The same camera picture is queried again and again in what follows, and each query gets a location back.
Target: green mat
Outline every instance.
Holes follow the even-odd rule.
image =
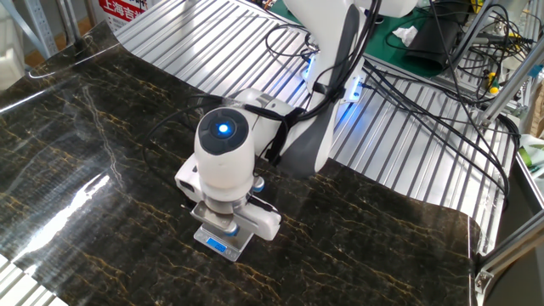
[[[300,23],[295,16],[293,16],[287,10],[287,7],[282,0],[278,0],[270,11],[294,22]],[[385,39],[388,34],[397,30],[400,26],[403,28],[415,26],[419,30],[423,26],[423,23],[425,23],[425,17],[426,14],[417,9],[415,9],[412,14],[403,18],[384,17],[383,23],[381,25],[377,25],[376,30],[374,31],[374,34],[366,47],[366,53],[422,77],[437,76],[441,71],[429,70],[427,67],[413,64],[409,60],[404,59],[404,55],[406,53],[405,50],[391,48],[385,43]],[[406,48],[406,46],[400,41],[400,38],[396,37],[395,35],[391,35],[388,38],[388,41],[395,47]]]

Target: metal pole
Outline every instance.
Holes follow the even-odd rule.
[[[487,20],[487,18],[490,16],[492,11],[492,9],[488,9],[488,7],[491,4],[496,4],[497,2],[498,0],[485,1],[484,4],[482,5],[482,8],[480,9],[478,15],[476,15],[476,18],[474,19],[473,23],[468,28],[467,34],[465,34],[465,36],[462,38],[461,43],[459,44],[459,46],[461,47],[458,48],[452,56],[453,69],[457,68],[457,66],[462,60],[463,55],[467,52],[467,50],[470,47],[472,47],[474,39],[476,38],[478,33],[480,33],[482,29],[484,28],[484,21]]]
[[[77,18],[74,13],[74,8],[71,6],[70,0],[57,0],[57,5],[60,11],[60,17],[66,30],[66,46],[71,45],[80,39],[82,36],[79,33],[79,27],[77,26]]]
[[[38,39],[36,34],[34,34],[34,32],[28,26],[28,24],[26,24],[26,21],[23,19],[23,17],[21,17],[19,12],[17,12],[17,9],[15,8],[11,0],[0,0],[0,3],[8,11],[8,13],[14,18],[15,22],[19,24],[20,28],[28,36],[28,38],[31,40],[34,46],[36,46],[37,51],[43,56],[44,59],[47,59],[48,52],[45,46],[43,46],[43,43]]]
[[[544,242],[544,210],[511,234],[495,250],[484,256],[481,272],[496,275],[542,242]]]
[[[488,125],[493,122],[502,110],[507,106],[513,96],[519,91],[523,83],[529,77],[527,74],[536,65],[540,64],[544,60],[544,39],[541,39],[533,48],[533,50],[527,55],[525,61],[521,66],[513,73],[501,92],[496,96],[495,100],[491,103],[483,113],[479,115],[478,123]]]
[[[96,19],[96,13],[94,12],[93,0],[85,0],[85,9],[87,10],[87,17],[91,22],[91,26],[96,26],[98,20]]]

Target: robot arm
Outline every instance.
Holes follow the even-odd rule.
[[[379,12],[401,16],[410,12],[416,2],[383,0]],[[336,102],[343,97],[339,88],[349,78],[360,77],[364,61],[360,56],[366,37],[361,33],[371,22],[366,20],[363,8],[379,9],[376,3],[380,1],[285,3],[320,46],[307,78],[308,90],[313,93],[309,111],[303,113],[258,90],[246,89],[233,97],[243,108],[219,108],[201,119],[195,154],[176,175],[178,187],[199,203],[191,214],[204,224],[195,238],[216,252],[218,242],[224,246],[219,249],[232,249],[239,254],[247,242],[236,241],[236,237],[251,239],[255,234],[272,240],[280,228],[281,217],[274,207],[248,202],[253,191],[260,188],[253,177],[255,155],[263,154],[268,162],[296,178],[309,177],[325,165],[332,147]],[[215,242],[210,244],[208,238],[202,237],[212,237]],[[231,260],[237,258],[224,252],[220,253]]]

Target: black marble table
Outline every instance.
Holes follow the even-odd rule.
[[[141,156],[199,91],[95,27],[0,96],[0,253],[70,305],[470,305],[477,224],[330,160],[307,180],[260,166],[284,223],[237,263]],[[190,113],[195,123],[204,110]],[[172,179],[193,151],[180,122],[148,156]]]

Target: red sign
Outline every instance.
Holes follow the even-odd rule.
[[[99,0],[99,4],[107,14],[125,21],[132,21],[145,11],[122,0]]]

